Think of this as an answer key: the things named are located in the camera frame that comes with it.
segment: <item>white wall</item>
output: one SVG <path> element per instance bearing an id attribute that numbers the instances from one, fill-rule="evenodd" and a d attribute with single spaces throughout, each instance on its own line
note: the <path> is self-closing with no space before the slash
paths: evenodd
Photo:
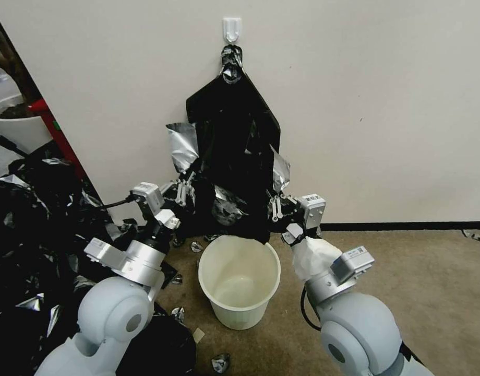
<path id="1" fill-rule="evenodd" d="M 480 0 L 0 0 L 106 203 L 175 176 L 164 125 L 218 73 L 223 16 L 326 222 L 480 220 Z"/>

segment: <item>carpet floor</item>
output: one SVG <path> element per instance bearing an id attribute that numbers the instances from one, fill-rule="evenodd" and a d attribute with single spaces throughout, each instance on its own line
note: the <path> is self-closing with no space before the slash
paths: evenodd
<path id="1" fill-rule="evenodd" d="M 354 289 L 390 308 L 403 340 L 434 375 L 480 376 L 480 242 L 460 231 L 327 232 L 324 238 L 343 251 L 364 245 L 374 256 L 374 266 Z M 205 332 L 197 345 L 200 374 L 213 375 L 210 359 L 230 353 L 230 376 L 341 375 L 319 333 L 301 316 L 303 284 L 279 235 L 270 243 L 282 265 L 280 286 L 261 322 L 245 331 L 228 329 L 215 318 L 200 289 L 201 253 L 190 250 L 192 240 L 166 258 L 183 275 L 183 284 L 170 284 L 157 301 L 168 312 L 183 306 L 186 326 Z"/>

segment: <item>plastic bucket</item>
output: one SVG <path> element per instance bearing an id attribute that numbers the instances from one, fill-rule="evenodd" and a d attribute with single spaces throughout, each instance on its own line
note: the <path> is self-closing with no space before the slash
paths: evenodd
<path id="1" fill-rule="evenodd" d="M 198 280 L 223 325 L 249 329 L 261 320 L 278 288 L 280 260 L 268 243 L 221 236 L 204 250 Z"/>

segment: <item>white adhesive hook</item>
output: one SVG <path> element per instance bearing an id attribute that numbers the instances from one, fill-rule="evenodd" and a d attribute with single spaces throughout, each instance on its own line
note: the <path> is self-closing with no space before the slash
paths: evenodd
<path id="1" fill-rule="evenodd" d="M 240 17 L 223 18 L 223 36 L 226 42 L 234 44 L 242 32 L 242 19 Z"/>

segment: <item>silver foil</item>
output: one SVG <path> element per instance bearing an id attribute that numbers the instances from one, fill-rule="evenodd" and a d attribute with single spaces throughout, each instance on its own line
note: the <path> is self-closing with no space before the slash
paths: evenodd
<path id="1" fill-rule="evenodd" d="M 210 243 L 214 240 L 216 240 L 218 237 L 220 237 L 221 235 L 219 234 L 214 234 L 214 235 L 205 235 L 203 237 L 203 239 L 207 242 L 207 243 Z"/>
<path id="2" fill-rule="evenodd" d="M 82 200 L 84 200 L 86 203 L 95 207 L 102 205 L 102 203 L 97 198 L 87 194 L 87 192 L 85 192 L 83 189 L 82 189 Z"/>
<path id="3" fill-rule="evenodd" d="M 222 67 L 219 72 L 227 84 L 235 84 L 242 78 L 242 49 L 227 45 L 221 52 Z"/>
<path id="4" fill-rule="evenodd" d="M 273 146 L 273 189 L 280 193 L 291 180 L 291 164 L 278 154 Z"/>
<path id="5" fill-rule="evenodd" d="M 191 250 L 194 253 L 200 253 L 201 251 L 203 251 L 203 246 L 199 242 L 195 241 L 191 243 Z"/>
<path id="6" fill-rule="evenodd" d="M 71 166 L 71 162 L 67 159 L 61 158 L 47 158 L 42 159 L 42 162 L 47 163 L 48 165 L 63 165 L 63 166 Z"/>
<path id="7" fill-rule="evenodd" d="M 16 185 L 20 185 L 24 188 L 29 188 L 29 184 L 24 182 L 23 180 L 19 179 L 17 176 L 15 175 L 9 175 L 9 176 L 6 176 L 6 177 L 2 177 L 0 178 L 1 181 L 5 181 L 7 183 L 12 183 L 12 184 L 16 184 Z"/>
<path id="8" fill-rule="evenodd" d="M 216 355 L 211 359 L 212 368 L 216 373 L 225 373 L 230 366 L 230 354 L 227 352 Z"/>
<path id="9" fill-rule="evenodd" d="M 171 155 L 174 167 L 179 173 L 189 169 L 198 158 L 197 131 L 194 124 L 168 124 L 167 130 L 171 140 Z"/>
<path id="10" fill-rule="evenodd" d="M 480 242 L 480 234 L 477 231 L 461 230 L 465 238 L 471 238 Z"/>
<path id="11" fill-rule="evenodd" d="M 186 239 L 174 238 L 174 240 L 172 240 L 172 246 L 175 247 L 175 248 L 179 248 L 185 242 L 186 242 Z"/>
<path id="12" fill-rule="evenodd" d="M 68 255 L 68 264 L 72 271 L 78 273 L 78 256 L 75 254 Z"/>
<path id="13" fill-rule="evenodd" d="M 105 227 L 106 227 L 106 232 L 108 233 L 112 241 L 115 241 L 122 235 L 122 232 L 120 231 L 120 229 L 116 224 L 109 223 L 109 224 L 106 224 Z"/>
<path id="14" fill-rule="evenodd" d="M 63 307 L 61 307 L 59 304 L 55 305 L 54 307 L 51 308 L 51 315 L 49 319 L 49 326 L 47 327 L 47 337 L 50 336 L 52 329 L 57 323 L 57 320 L 59 319 L 59 315 L 61 314 L 61 311 L 63 310 Z"/>
<path id="15" fill-rule="evenodd" d="M 81 275 L 75 277 L 75 280 L 73 281 L 73 291 L 77 291 L 79 288 L 86 286 L 95 286 L 95 282 Z"/>
<path id="16" fill-rule="evenodd" d="M 184 308 L 176 307 L 171 311 L 171 316 L 184 325 Z"/>
<path id="17" fill-rule="evenodd" d="M 33 298 L 27 299 L 25 301 L 22 301 L 19 304 L 16 304 L 16 307 L 30 309 L 32 311 L 39 312 L 42 304 L 43 304 L 43 293 L 41 292 L 35 295 Z"/>
<path id="18" fill-rule="evenodd" d="M 241 208 L 247 203 L 230 191 L 215 185 L 215 200 L 212 204 L 212 216 L 223 226 L 231 226 L 243 216 L 248 215 Z"/>
<path id="19" fill-rule="evenodd" d="M 181 274 L 176 274 L 174 278 L 172 278 L 171 283 L 175 285 L 182 285 L 183 284 L 183 276 Z"/>

